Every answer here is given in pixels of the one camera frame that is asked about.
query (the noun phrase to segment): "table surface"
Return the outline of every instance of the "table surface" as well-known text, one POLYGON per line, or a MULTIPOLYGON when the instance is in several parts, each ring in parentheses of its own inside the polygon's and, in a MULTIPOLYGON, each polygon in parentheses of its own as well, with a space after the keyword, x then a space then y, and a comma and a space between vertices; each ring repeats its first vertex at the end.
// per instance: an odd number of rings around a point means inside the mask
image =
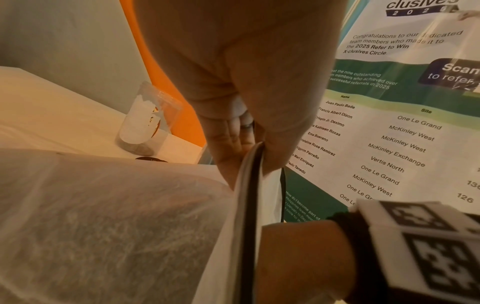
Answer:
MULTIPOLYGON (((134 159, 138 155, 115 144, 124 118, 119 111, 26 71, 0 67, 0 148, 134 159)), ((193 164, 201 149, 167 134, 155 157, 193 164)))

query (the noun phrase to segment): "wall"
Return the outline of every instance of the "wall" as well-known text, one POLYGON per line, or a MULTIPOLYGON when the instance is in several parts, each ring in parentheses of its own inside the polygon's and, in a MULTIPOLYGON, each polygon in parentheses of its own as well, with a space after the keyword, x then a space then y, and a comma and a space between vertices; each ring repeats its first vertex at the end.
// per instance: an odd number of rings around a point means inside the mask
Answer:
POLYGON ((196 145, 203 146, 205 144, 205 137, 193 108, 186 102, 180 92, 158 66, 143 41, 142 34, 135 19, 133 0, 120 0, 120 3, 123 7, 128 23, 130 24, 131 31, 135 37, 143 61, 145 62, 145 66, 151 78, 151 83, 160 90, 180 100, 183 104, 183 111, 171 132, 196 145))
POLYGON ((116 0, 0 0, 0 66, 123 113, 140 83, 150 81, 116 0))

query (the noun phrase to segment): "gray wall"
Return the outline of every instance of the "gray wall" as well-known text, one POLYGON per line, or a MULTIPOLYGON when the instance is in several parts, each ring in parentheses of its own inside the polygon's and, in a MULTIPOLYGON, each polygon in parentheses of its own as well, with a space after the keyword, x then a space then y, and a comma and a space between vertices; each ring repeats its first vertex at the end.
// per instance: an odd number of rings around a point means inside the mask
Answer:
POLYGON ((0 0, 0 66, 124 113, 150 81, 119 0, 0 0))

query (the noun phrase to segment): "orange panel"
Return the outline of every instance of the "orange panel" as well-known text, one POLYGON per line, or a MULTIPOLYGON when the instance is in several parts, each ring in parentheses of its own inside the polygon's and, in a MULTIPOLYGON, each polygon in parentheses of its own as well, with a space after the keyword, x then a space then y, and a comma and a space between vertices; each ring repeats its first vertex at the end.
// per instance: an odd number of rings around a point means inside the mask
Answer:
POLYGON ((123 7, 123 12, 125 13, 128 24, 130 25, 133 37, 135 38, 136 45, 140 50, 141 57, 145 63, 148 75, 150 76, 151 83, 161 91, 164 91, 175 99, 180 100, 180 102, 183 104, 183 110, 180 113, 178 120, 173 126, 171 132, 180 138, 188 140, 191 143, 202 147, 205 144, 205 136, 195 111, 186 102, 186 100, 161 70, 155 59, 150 54, 135 19, 133 0, 120 0, 120 3, 123 7))

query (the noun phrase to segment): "transparent container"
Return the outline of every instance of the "transparent container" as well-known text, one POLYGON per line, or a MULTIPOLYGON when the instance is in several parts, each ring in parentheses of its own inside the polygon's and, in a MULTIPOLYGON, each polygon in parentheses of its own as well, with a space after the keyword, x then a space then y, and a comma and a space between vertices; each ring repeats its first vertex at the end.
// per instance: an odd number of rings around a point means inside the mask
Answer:
POLYGON ((136 155, 156 155, 181 110, 179 101, 143 82, 120 127, 116 144, 136 155))

